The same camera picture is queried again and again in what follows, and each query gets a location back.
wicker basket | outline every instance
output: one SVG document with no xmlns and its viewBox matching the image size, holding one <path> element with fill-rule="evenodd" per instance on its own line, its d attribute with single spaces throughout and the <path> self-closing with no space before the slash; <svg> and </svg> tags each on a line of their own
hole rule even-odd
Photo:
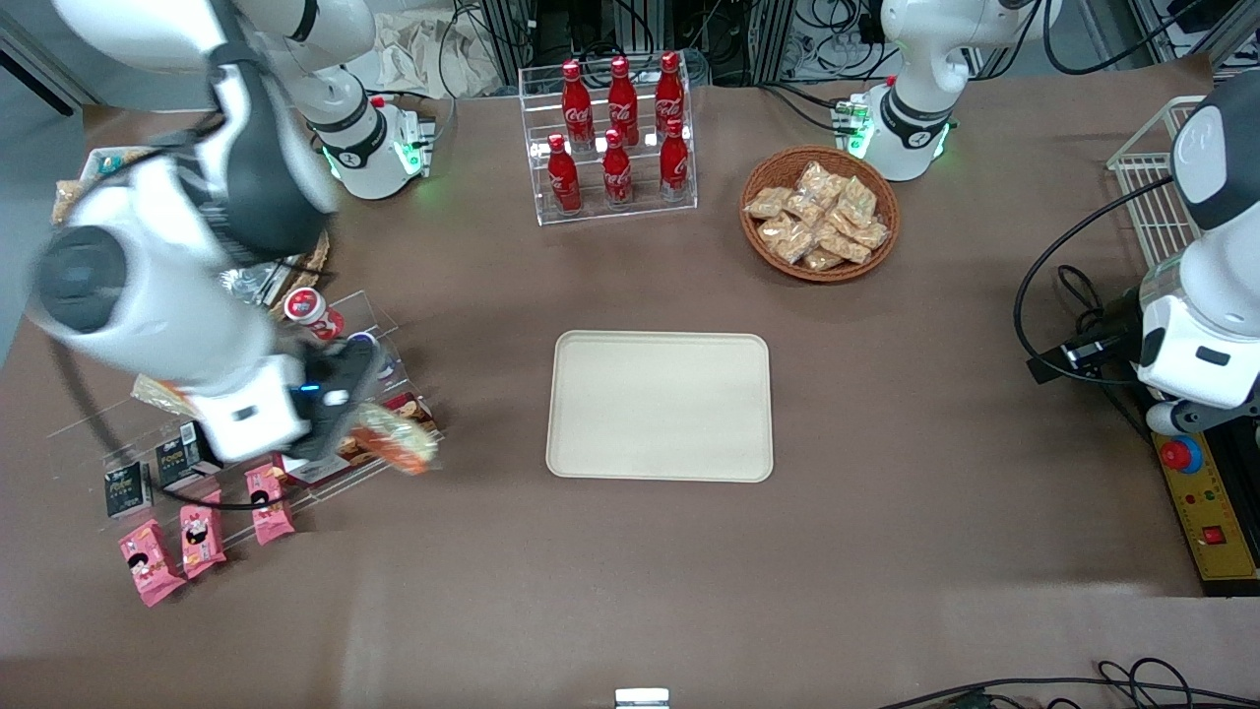
<svg viewBox="0 0 1260 709">
<path fill-rule="evenodd" d="M 871 254 L 871 259 L 866 263 L 844 262 L 825 271 L 811 271 L 809 268 L 786 263 L 766 248 L 765 242 L 762 242 L 761 237 L 757 234 L 759 222 L 743 210 L 743 205 L 751 201 L 762 188 L 796 186 L 796 179 L 805 171 L 805 165 L 810 160 L 818 160 L 818 164 L 827 167 L 828 171 L 838 175 L 857 175 L 857 178 L 861 179 L 871 189 L 871 191 L 874 191 L 874 195 L 878 199 L 878 201 L 876 201 L 876 214 L 878 214 L 879 220 L 888 227 L 888 239 L 885 241 L 879 248 L 874 249 Z M 743 224 L 743 234 L 748 237 L 748 243 L 752 244 L 752 248 L 755 248 L 757 253 L 761 253 L 762 258 L 788 275 L 815 282 L 834 282 L 858 277 L 859 275 L 878 266 L 885 258 L 888 257 L 892 247 L 897 243 L 897 234 L 901 232 L 901 209 L 897 208 L 897 196 L 892 193 L 892 186 L 888 184 L 888 180 L 883 179 L 883 176 L 876 171 L 874 167 L 862 160 L 858 160 L 848 152 L 835 147 L 824 147 L 822 145 L 800 145 L 796 147 L 789 147 L 788 150 L 776 152 L 762 160 L 761 164 L 752 170 L 752 174 L 748 175 L 748 181 L 743 183 L 743 195 L 740 199 L 738 207 L 740 223 Z"/>
</svg>

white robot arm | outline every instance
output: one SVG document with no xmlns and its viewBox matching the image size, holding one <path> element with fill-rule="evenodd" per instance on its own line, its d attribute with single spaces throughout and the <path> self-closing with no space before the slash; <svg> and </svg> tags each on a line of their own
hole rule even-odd
<svg viewBox="0 0 1260 709">
<path fill-rule="evenodd" d="M 333 183 L 227 0 L 152 8 L 171 23 L 155 47 L 204 57 L 222 123 L 88 188 L 37 263 L 30 316 L 92 358 L 178 387 L 226 461 L 321 458 L 378 353 L 285 336 L 215 275 L 310 249 L 335 210 Z"/>
<path fill-rule="evenodd" d="M 1148 412 L 1166 436 L 1257 416 L 1260 382 L 1260 73 L 1208 94 L 1173 144 L 1174 184 L 1203 229 L 1143 280 L 1138 378 L 1183 402 Z"/>
<path fill-rule="evenodd" d="M 101 52 L 156 72 L 204 72 L 217 31 L 203 1 L 54 0 Z M 373 106 L 343 63 L 369 50 L 375 24 L 363 0 L 237 0 L 248 40 L 319 133 L 350 194 L 381 199 L 421 173 L 415 112 Z"/>
<path fill-rule="evenodd" d="M 1061 6 L 1062 0 L 883 0 L 879 21 L 901 49 L 902 68 L 896 83 L 866 96 L 873 123 L 866 160 L 895 181 L 924 174 L 966 87 L 961 48 L 1038 39 L 1045 14 L 1053 23 Z"/>
</svg>

red bottle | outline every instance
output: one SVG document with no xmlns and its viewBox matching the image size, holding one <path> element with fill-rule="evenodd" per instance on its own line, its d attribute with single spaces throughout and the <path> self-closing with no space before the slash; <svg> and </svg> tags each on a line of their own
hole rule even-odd
<svg viewBox="0 0 1260 709">
<path fill-rule="evenodd" d="M 630 83 L 630 59 L 612 58 L 612 86 L 609 87 L 609 120 L 621 131 L 625 145 L 639 145 L 639 94 Z"/>
<path fill-rule="evenodd" d="M 609 208 L 620 212 L 634 199 L 634 183 L 630 181 L 630 156 L 621 146 L 621 131 L 610 127 L 604 136 L 609 149 L 604 152 L 604 195 Z"/>
<path fill-rule="evenodd" d="M 656 142 L 665 140 L 665 121 L 683 117 L 683 79 L 678 77 L 678 52 L 660 55 L 660 81 L 656 82 Z"/>
<path fill-rule="evenodd" d="M 665 142 L 660 146 L 660 195 L 665 201 L 682 201 L 687 196 L 687 142 L 683 141 L 683 118 L 665 121 Z"/>
<path fill-rule="evenodd" d="M 573 157 L 564 151 L 564 136 L 553 132 L 547 136 L 547 145 L 552 149 L 551 157 L 547 159 L 547 174 L 551 176 L 552 191 L 556 193 L 556 203 L 559 204 L 559 213 L 572 217 L 582 209 L 582 190 L 577 186 L 577 165 Z"/>
<path fill-rule="evenodd" d="M 564 111 L 564 127 L 573 152 L 595 150 L 595 121 L 591 118 L 591 94 L 582 84 L 582 67 L 575 59 L 561 64 L 564 74 L 564 92 L 559 107 Z"/>
</svg>

red button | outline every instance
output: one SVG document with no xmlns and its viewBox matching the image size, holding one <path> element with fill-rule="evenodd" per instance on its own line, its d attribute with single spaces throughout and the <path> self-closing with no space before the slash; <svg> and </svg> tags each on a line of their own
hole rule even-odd
<svg viewBox="0 0 1260 709">
<path fill-rule="evenodd" d="M 1179 441 L 1169 441 L 1159 447 L 1159 460 L 1174 471 L 1184 471 L 1193 463 L 1194 458 L 1189 447 Z"/>
</svg>

pink snack package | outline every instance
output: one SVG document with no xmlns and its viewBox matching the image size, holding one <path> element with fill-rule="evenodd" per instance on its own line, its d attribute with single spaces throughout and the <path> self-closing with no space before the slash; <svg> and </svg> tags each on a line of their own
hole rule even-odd
<svg viewBox="0 0 1260 709">
<path fill-rule="evenodd" d="M 161 528 L 156 520 L 149 520 L 122 538 L 118 549 L 127 560 L 127 567 L 131 567 L 131 581 L 136 583 L 140 599 L 150 608 L 188 583 L 175 576 L 170 559 L 161 548 Z"/>
<path fill-rule="evenodd" d="M 202 500 L 218 502 L 222 494 L 215 490 Z M 202 572 L 219 562 L 227 562 L 223 554 L 223 526 L 219 524 L 219 511 L 200 505 L 184 505 L 179 509 L 180 547 L 184 550 L 184 576 L 195 579 Z"/>
<path fill-rule="evenodd" d="M 275 462 L 253 468 L 244 475 L 246 485 L 249 487 L 249 502 L 268 502 L 280 500 L 284 489 L 280 480 L 285 477 L 285 470 Z M 289 502 L 284 501 L 270 508 L 253 511 L 253 534 L 258 538 L 258 544 L 267 544 L 294 529 L 294 519 L 289 513 Z"/>
</svg>

